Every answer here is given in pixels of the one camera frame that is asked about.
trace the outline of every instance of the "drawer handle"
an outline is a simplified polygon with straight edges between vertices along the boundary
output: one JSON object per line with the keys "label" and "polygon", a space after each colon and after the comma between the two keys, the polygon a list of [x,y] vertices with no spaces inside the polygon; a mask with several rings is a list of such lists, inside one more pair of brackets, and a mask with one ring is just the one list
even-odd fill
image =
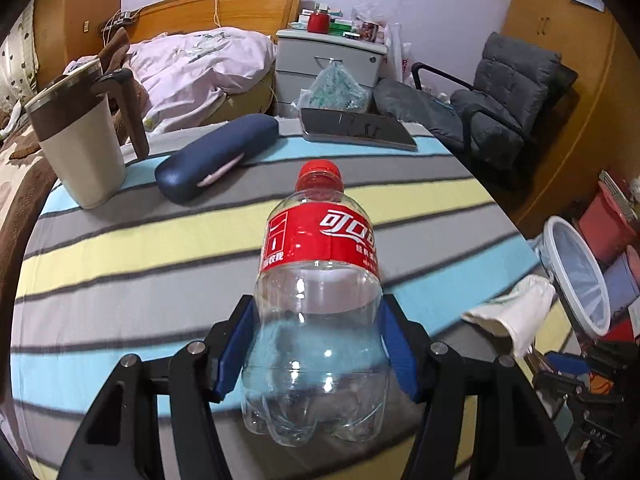
{"label": "drawer handle", "polygon": [[342,63],[341,59],[335,59],[333,57],[322,57],[322,56],[314,56],[316,59],[324,59],[325,61],[335,61],[337,63]]}

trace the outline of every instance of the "white and brown mug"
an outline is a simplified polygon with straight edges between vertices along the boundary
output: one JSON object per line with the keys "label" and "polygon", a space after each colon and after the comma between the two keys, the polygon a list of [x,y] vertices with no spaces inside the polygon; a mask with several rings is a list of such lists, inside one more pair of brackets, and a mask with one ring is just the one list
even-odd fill
{"label": "white and brown mug", "polygon": [[146,158],[149,144],[127,68],[102,75],[95,59],[56,78],[25,106],[44,155],[84,209],[108,200],[126,176],[107,92],[118,102],[138,160]]}

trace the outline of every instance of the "white drawer cabinet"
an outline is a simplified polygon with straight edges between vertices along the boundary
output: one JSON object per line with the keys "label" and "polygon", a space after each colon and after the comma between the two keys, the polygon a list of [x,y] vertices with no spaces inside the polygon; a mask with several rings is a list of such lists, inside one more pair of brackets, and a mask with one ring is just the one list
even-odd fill
{"label": "white drawer cabinet", "polygon": [[297,100],[300,91],[308,89],[332,59],[343,63],[363,87],[371,89],[378,81],[380,64],[386,54],[383,45],[306,30],[279,30],[276,36],[275,87],[279,103]]}

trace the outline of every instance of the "light blue stripe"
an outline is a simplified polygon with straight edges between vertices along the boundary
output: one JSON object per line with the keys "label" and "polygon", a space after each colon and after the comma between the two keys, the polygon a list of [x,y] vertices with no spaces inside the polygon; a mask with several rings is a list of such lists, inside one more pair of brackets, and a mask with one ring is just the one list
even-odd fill
{"label": "light blue stripe", "polygon": [[[449,326],[469,308],[493,297],[537,264],[535,254],[516,236],[467,260],[428,276],[395,286],[407,317],[424,325],[432,335]],[[184,343],[146,348],[70,352],[65,354],[12,354],[14,398],[54,410],[85,413],[118,359],[134,352],[144,360],[173,355]],[[169,414],[167,398],[159,413]],[[236,389],[214,409],[239,405]]]}
{"label": "light blue stripe", "polygon": [[[439,140],[433,137],[415,137],[418,145],[417,152],[405,152],[390,148],[372,148],[370,146],[354,146],[352,144],[330,144],[320,142],[307,142],[301,137],[284,137],[267,151],[259,156],[247,161],[246,164],[255,162],[276,162],[291,158],[334,157],[334,156],[354,156],[354,155],[449,155],[447,149]],[[164,161],[167,156],[158,156],[148,160],[142,160],[127,166],[127,177],[120,189],[127,189],[143,184],[151,184],[156,180],[154,171],[156,167]],[[41,214],[66,211],[78,207],[63,186],[54,189],[47,198]]]}

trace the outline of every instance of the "plastic bottle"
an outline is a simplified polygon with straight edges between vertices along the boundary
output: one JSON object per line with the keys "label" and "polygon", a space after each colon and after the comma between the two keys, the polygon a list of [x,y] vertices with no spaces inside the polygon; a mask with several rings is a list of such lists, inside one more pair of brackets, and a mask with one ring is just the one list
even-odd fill
{"label": "plastic bottle", "polygon": [[376,323],[376,249],[366,213],[343,190],[335,164],[309,161],[267,223],[242,415],[283,446],[302,446],[316,428],[352,442],[382,428],[390,365]]}

